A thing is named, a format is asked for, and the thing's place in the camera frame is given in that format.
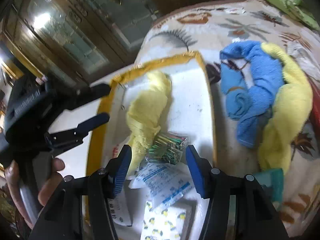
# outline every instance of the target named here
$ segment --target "finger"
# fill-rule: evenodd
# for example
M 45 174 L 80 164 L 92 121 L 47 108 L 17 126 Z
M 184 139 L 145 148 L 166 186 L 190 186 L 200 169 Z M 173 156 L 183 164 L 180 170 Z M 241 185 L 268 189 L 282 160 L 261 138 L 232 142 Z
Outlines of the finger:
M 23 216 L 24 220 L 26 221 L 27 225 L 32 229 L 33 225 L 31 223 L 31 220 L 28 216 L 28 213 L 26 211 L 26 208 L 24 206 L 24 203 L 20 196 L 20 190 L 19 190 L 19 167 L 18 164 L 13 160 L 12 163 L 8 168 L 4 171 L 5 179 L 8 184 L 8 188 L 10 191 L 11 198 L 17 207 L 20 214 Z
M 46 181 L 38 195 L 38 200 L 41 205 L 45 206 L 47 204 L 52 193 L 55 191 L 56 187 L 61 181 L 62 176 L 57 172 L 52 174 L 52 176 Z
M 58 159 L 58 158 L 54 158 L 52 160 L 52 173 L 55 173 L 57 171 L 62 171 L 65 167 L 66 166 L 65 166 L 63 160 Z

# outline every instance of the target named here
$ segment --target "plastic bag of sticks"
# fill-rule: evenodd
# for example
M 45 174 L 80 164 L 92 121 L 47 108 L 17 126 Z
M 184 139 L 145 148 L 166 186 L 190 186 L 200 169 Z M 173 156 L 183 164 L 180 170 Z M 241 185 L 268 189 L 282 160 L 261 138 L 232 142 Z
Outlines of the plastic bag of sticks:
M 161 162 L 177 164 L 182 157 L 183 150 L 189 144 L 189 137 L 168 132 L 160 132 L 156 135 L 153 145 L 146 154 L 147 162 Z

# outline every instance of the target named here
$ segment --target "rolled blue towel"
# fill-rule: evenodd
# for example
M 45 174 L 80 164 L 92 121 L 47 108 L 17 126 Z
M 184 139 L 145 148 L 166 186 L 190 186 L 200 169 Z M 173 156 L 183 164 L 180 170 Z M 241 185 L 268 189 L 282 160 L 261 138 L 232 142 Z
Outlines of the rolled blue towel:
M 220 59 L 245 58 L 251 62 L 254 86 L 249 88 L 252 105 L 243 115 L 237 127 L 239 143 L 253 148 L 256 142 L 258 116 L 265 113 L 275 101 L 279 88 L 284 85 L 282 67 L 261 49 L 259 41 L 234 42 L 220 51 Z
M 221 91 L 226 95 L 226 109 L 231 119 L 238 120 L 251 106 L 248 88 L 240 71 L 221 63 Z

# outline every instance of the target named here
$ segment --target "cabinet door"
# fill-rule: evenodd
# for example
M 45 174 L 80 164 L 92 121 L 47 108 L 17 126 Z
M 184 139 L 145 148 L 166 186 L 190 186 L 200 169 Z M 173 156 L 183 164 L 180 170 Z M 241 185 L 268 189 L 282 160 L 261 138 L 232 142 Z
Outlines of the cabinet door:
M 20 15 L 50 52 L 88 83 L 123 66 L 68 0 L 24 0 Z
M 8 12 L 3 31 L 2 41 L 6 47 L 35 76 L 51 73 L 68 87 L 87 85 L 38 40 L 13 8 Z
M 97 30 L 104 28 L 110 30 L 116 41 L 133 57 L 139 51 L 153 21 L 160 16 L 151 0 L 70 1 L 80 11 L 84 9 L 87 12 L 86 18 Z

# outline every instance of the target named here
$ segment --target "rolled yellow towel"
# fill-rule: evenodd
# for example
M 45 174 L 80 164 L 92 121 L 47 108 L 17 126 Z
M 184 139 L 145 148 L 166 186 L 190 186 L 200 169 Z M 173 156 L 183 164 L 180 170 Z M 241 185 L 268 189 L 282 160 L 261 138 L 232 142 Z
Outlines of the rolled yellow towel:
M 131 103 L 126 121 L 131 130 L 129 145 L 132 159 L 128 176 L 134 174 L 146 151 L 151 147 L 155 135 L 160 131 L 160 115 L 167 105 L 171 93 L 171 81 L 160 71 L 147 73 L 150 87 L 141 91 Z
M 262 43 L 261 48 L 282 61 L 282 75 L 287 84 L 276 95 L 273 117 L 263 130 L 258 160 L 261 169 L 282 168 L 285 174 L 291 163 L 291 142 L 312 108 L 312 89 L 304 72 L 279 46 Z

